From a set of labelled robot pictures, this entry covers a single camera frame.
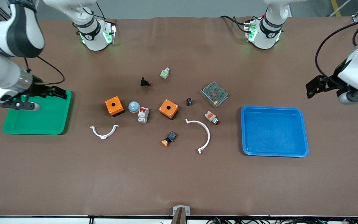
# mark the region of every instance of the white curved handle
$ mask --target white curved handle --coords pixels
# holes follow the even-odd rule
[[[92,131],[94,131],[94,134],[99,136],[101,139],[106,139],[108,136],[112,135],[114,132],[115,132],[115,128],[119,127],[118,125],[114,125],[112,127],[112,130],[107,134],[107,135],[104,135],[104,136],[101,136],[99,135],[97,132],[96,132],[96,128],[95,126],[90,126],[89,128],[92,128]]]
[[[187,119],[185,119],[185,120],[186,120],[186,124],[197,123],[197,124],[203,126],[203,128],[206,130],[206,133],[208,134],[208,140],[206,141],[205,145],[203,145],[201,148],[198,149],[198,150],[199,150],[199,153],[200,153],[200,155],[201,155],[201,151],[202,151],[203,149],[205,149],[205,147],[206,147],[206,146],[208,145],[208,143],[209,143],[209,139],[211,138],[211,134],[210,134],[210,132],[209,132],[209,129],[208,129],[208,127],[207,127],[204,123],[199,122],[199,121],[197,121],[197,120],[191,120],[191,121],[188,121]]]

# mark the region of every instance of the orange emergency stop housing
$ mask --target orange emergency stop housing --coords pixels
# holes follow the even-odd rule
[[[159,108],[159,112],[169,119],[173,119],[178,110],[179,106],[169,100],[165,100]]]
[[[124,107],[121,104],[120,98],[118,96],[113,97],[105,101],[108,113],[115,117],[125,112]]]

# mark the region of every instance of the brown table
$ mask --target brown table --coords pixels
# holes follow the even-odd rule
[[[70,21],[41,21],[42,57],[67,77],[74,93],[68,131],[61,136],[6,135],[0,108],[0,214],[165,214],[177,204],[194,215],[358,215],[358,105],[334,91],[307,99],[318,75],[314,54],[349,17],[290,18],[277,45],[258,50],[219,18],[120,20],[115,46],[92,52]],[[350,28],[321,52],[327,74],[351,52]],[[21,65],[21,58],[15,59]],[[38,59],[30,68],[44,81],[59,74]],[[171,68],[164,80],[159,73]],[[140,78],[153,87],[139,86]],[[217,81],[230,96],[213,109],[199,90]],[[129,112],[111,117],[104,101],[119,96],[150,108],[147,124]],[[194,105],[185,106],[186,98]],[[165,99],[179,105],[174,120],[159,114]],[[245,105],[297,107],[304,113],[305,158],[245,156],[239,110]],[[211,110],[221,121],[207,122]],[[202,155],[204,129],[211,141]],[[107,140],[92,133],[120,127]],[[164,147],[170,131],[177,140]]]

